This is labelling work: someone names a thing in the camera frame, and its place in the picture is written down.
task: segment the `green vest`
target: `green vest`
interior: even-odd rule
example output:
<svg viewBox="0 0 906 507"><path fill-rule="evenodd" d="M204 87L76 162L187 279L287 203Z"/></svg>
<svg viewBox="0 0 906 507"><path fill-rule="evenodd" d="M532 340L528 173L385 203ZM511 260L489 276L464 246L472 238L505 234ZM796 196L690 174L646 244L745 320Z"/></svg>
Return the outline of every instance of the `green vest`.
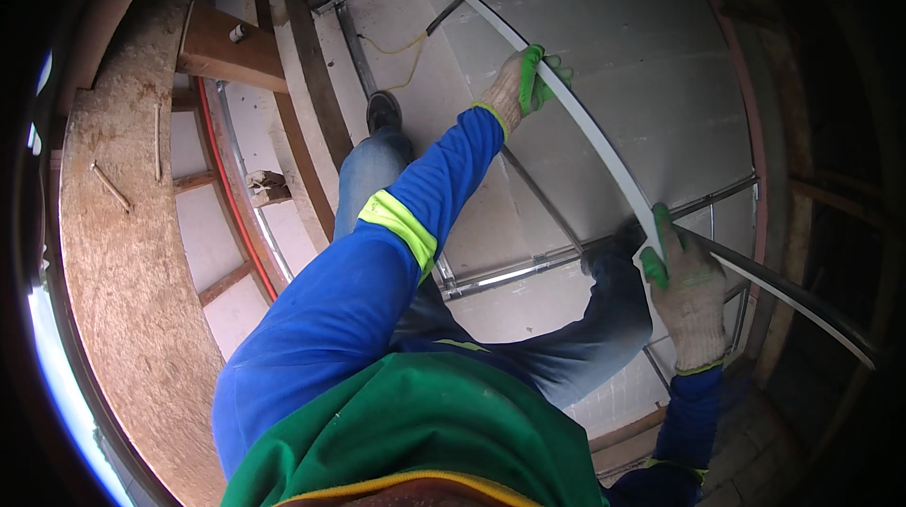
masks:
<svg viewBox="0 0 906 507"><path fill-rule="evenodd" d="M222 504L270 506L414 471L470 474L550 507L608 505L579 424L451 352L386 355L299 408L255 442Z"/></svg>

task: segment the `green rubber grip glove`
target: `green rubber grip glove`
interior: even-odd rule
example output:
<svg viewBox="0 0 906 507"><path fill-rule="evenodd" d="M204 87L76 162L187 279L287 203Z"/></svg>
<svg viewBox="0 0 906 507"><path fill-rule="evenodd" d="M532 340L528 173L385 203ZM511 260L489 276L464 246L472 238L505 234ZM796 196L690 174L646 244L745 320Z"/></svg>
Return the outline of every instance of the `green rubber grip glove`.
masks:
<svg viewBox="0 0 906 507"><path fill-rule="evenodd" d="M560 57L557 55L545 57L545 48L541 45L529 45L522 56L519 83L519 105L522 106L523 117L537 112L547 100L554 97L550 86L541 80L541 75L535 70L536 65L542 60L560 77L566 87L572 87L572 68L562 67Z"/></svg>
<svg viewBox="0 0 906 507"><path fill-rule="evenodd" d="M504 139L509 138L524 117L537 112L554 97L554 92L535 71L542 60L567 86L572 84L572 68L561 67L557 55L545 57L545 49L540 45L530 45L504 62L494 83L473 104L494 114L504 130Z"/></svg>
<svg viewBox="0 0 906 507"><path fill-rule="evenodd" d="M654 309L676 347L677 373L691 375L722 362L727 347L727 280L717 260L693 236L673 225L667 206L655 204L651 211L664 261L648 247L639 256L641 267L651 284Z"/></svg>

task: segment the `black shoe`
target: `black shoe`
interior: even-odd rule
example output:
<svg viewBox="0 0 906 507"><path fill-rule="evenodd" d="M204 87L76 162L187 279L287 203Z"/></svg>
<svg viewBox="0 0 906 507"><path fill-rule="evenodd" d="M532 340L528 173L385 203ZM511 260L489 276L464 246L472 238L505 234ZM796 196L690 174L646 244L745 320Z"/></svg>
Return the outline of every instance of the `black shoe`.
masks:
<svg viewBox="0 0 906 507"><path fill-rule="evenodd" d="M589 244L582 254L582 260L579 262L582 274L585 277L592 276L592 267L595 265L595 260L598 259L598 256L607 246L615 244L626 255L632 257L635 252L639 251L641 244L645 242L646 238L647 236L641 229L639 220L635 216L631 216L631 218L620 224L620 227L617 228L613 235Z"/></svg>
<svg viewBox="0 0 906 507"><path fill-rule="evenodd" d="M390 92L383 90L375 92L368 98L368 135L372 135L382 127L392 127L402 131L402 113L396 98Z"/></svg>

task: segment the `jeans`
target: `jeans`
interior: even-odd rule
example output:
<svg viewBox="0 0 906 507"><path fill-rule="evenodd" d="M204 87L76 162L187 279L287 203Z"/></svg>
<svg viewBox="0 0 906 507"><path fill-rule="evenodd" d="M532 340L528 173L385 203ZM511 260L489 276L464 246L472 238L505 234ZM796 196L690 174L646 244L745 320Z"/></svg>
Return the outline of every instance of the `jeans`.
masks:
<svg viewBox="0 0 906 507"><path fill-rule="evenodd" d="M355 147L340 171L334 240L352 233L368 198L393 184L410 162L409 139L390 127ZM651 314L631 256L613 244L599 252L592 265L595 286L581 320L518 342L480 345L526 371L558 408L582 400L623 369L651 337ZM478 344L453 320L430 278L419 286L393 338L413 335Z"/></svg>

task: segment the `yellow cable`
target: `yellow cable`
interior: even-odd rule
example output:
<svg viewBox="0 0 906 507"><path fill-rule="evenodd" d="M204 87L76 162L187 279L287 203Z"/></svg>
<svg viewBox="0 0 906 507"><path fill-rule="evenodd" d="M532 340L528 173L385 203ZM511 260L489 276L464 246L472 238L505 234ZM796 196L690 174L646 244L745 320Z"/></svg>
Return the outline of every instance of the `yellow cable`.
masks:
<svg viewBox="0 0 906 507"><path fill-rule="evenodd" d="M372 41L370 38L365 37L364 35L359 35L359 37L365 39L365 40L368 41L371 45L373 45L374 48L378 49L378 52L379 52L381 55L396 55L397 53L401 53L401 52L403 52L404 50L406 50L407 48L410 48L410 47L412 47L413 45L415 45L416 43L418 43L418 44L419 44L419 48L418 48L418 50L417 50L416 53L415 53L415 61L412 62L412 69L409 71L409 77L406 78L406 82L404 82L404 83L402 83L402 84L397 84L397 85L395 85L395 86L391 86L391 87L389 87L389 88L384 88L383 91L384 91L384 92L388 92L388 91L390 91L390 90L396 90L397 88L404 88L404 87L406 87L407 85L409 85L409 82L412 82L412 76L413 76L414 73L415 73L415 68L419 65L419 58L421 57L421 49L424 48L425 39L428 38L428 33L427 33L426 31L422 31L422 32L418 35L418 37L415 37L412 41L410 41L409 43L407 43L404 47L400 47L400 48L396 49L395 51L385 51L384 49L378 47L378 44L377 44L377 43L375 43L374 41Z"/></svg>

